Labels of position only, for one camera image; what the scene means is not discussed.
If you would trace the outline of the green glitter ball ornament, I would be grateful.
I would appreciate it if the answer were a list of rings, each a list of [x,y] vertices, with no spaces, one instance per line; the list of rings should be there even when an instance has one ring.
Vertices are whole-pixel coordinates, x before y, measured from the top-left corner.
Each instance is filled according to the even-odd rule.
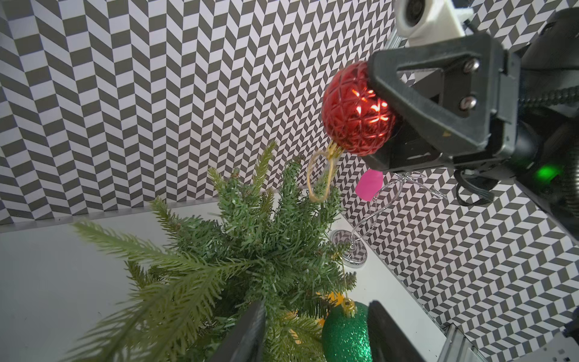
[[[331,310],[321,337],[326,361],[372,361],[368,312],[367,306],[349,298]]]

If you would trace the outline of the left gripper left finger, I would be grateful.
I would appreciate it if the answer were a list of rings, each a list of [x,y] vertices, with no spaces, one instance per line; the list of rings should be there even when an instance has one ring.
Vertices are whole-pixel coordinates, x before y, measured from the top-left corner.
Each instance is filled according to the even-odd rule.
[[[264,302],[254,302],[220,346],[220,360],[262,361],[265,322]]]

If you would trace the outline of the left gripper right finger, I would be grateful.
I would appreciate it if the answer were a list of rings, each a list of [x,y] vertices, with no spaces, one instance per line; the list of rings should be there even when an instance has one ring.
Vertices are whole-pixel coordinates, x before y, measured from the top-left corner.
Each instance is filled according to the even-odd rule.
[[[367,326],[373,362],[425,362],[379,301],[369,304]]]

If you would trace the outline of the red faceted ball ornament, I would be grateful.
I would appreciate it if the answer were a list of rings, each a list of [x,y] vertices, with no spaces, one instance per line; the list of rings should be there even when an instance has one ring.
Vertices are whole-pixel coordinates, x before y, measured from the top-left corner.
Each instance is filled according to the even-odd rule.
[[[307,187],[313,202],[325,202],[339,159],[344,152],[368,156],[379,151],[394,135],[396,112],[369,85],[366,61],[353,63],[334,75],[324,92],[321,120],[330,143],[312,155],[307,166]],[[316,194],[312,168],[318,158],[328,163],[324,192]]]

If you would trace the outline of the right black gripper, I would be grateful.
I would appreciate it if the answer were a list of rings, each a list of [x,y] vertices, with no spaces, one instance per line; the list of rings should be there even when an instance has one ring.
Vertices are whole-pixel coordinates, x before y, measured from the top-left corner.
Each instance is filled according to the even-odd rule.
[[[520,59],[488,33],[377,51],[369,86],[399,117],[364,157],[381,172],[450,167],[511,179],[535,163],[538,134],[518,118]]]

